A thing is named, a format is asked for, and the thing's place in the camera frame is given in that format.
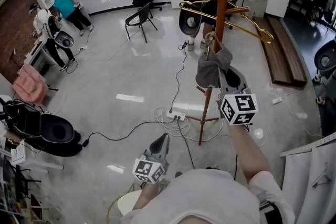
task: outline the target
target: white table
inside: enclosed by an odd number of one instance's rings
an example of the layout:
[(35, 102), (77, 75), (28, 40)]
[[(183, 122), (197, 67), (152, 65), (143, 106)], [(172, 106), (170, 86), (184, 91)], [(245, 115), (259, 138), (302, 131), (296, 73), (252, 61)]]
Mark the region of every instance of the white table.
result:
[(63, 165), (48, 163), (39, 160), (38, 153), (39, 150), (33, 148), (28, 145), (25, 141), (21, 141), (20, 144), (16, 147), (16, 149), (11, 150), (12, 155), (12, 165), (19, 165), (25, 168), (31, 168), (42, 173), (47, 173), (48, 170), (44, 168), (54, 168), (54, 169), (64, 169)]

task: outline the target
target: wooden step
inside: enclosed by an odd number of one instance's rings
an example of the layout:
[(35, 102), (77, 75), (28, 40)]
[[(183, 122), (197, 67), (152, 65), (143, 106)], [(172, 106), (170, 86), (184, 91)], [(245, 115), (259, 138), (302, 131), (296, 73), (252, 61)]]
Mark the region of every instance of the wooden step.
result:
[(286, 33), (284, 27), (281, 25), (278, 18), (271, 16), (266, 17), (269, 24), (271, 25), (273, 32), (275, 33), (277, 40), (279, 41), (280, 49), (287, 61), (289, 67), (289, 74), (292, 84), (294, 86), (303, 87), (307, 83), (307, 77), (303, 69), (301, 60), (298, 53), (291, 42), (288, 34)]
[[(272, 83), (292, 85), (287, 60), (284, 57), (284, 53), (279, 45), (279, 40), (277, 39), (268, 20), (261, 17), (253, 17), (253, 20), (259, 25), (260, 28), (269, 31), (274, 36), (274, 40), (271, 44), (267, 44), (263, 41), (261, 42), (265, 52)], [(268, 38), (268, 36), (264, 33), (259, 32), (259, 34), (265, 39)]]

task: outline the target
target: person in white shirt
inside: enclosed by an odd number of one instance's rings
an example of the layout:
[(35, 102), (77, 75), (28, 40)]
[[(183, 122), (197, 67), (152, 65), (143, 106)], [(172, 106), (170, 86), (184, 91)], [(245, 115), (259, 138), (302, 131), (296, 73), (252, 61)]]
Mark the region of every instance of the person in white shirt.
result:
[(34, 3), (29, 7), (29, 14), (36, 14), (33, 24), (37, 34), (40, 35), (39, 37), (42, 38), (42, 40), (39, 40), (45, 42), (50, 56), (59, 65), (59, 71), (63, 72), (67, 70), (68, 67), (58, 55), (56, 47), (61, 48), (67, 54), (70, 62), (76, 62), (76, 60), (72, 51), (69, 48), (63, 48), (61, 46), (58, 46), (54, 39), (50, 37), (47, 31), (48, 18), (51, 15), (50, 11), (47, 9), (40, 9), (40, 7), (36, 3)]
[(248, 187), (216, 169), (190, 170), (158, 194), (146, 184), (122, 224), (293, 224), (295, 216), (269, 172), (268, 162), (243, 126), (229, 126)]

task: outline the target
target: wooden coat rack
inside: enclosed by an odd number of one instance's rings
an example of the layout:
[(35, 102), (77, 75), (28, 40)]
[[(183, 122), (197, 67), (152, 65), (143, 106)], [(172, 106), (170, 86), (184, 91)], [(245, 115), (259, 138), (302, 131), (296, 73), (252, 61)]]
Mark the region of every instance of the wooden coat rack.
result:
[[(218, 40), (223, 40), (225, 15), (226, 15), (226, 5), (227, 5), (227, 0), (218, 0), (218, 3), (217, 3), (217, 22), (216, 22), (216, 35), (218, 37)], [(215, 40), (215, 43), (214, 43), (214, 51), (215, 51), (215, 53), (220, 51), (220, 44), (218, 43), (217, 40)], [(191, 116), (187, 116), (187, 118), (199, 121), (201, 123), (201, 130), (200, 130), (200, 133), (199, 133), (199, 141), (198, 141), (198, 144), (200, 145), (202, 143), (204, 124), (208, 121), (219, 120), (219, 118), (206, 119), (206, 113), (208, 111), (208, 107), (209, 107), (209, 103), (210, 103), (212, 88), (207, 88), (206, 90), (202, 89), (200, 86), (197, 86), (196, 88), (199, 89), (205, 95), (203, 115), (202, 115), (201, 119), (194, 118), (194, 117), (191, 117)]]

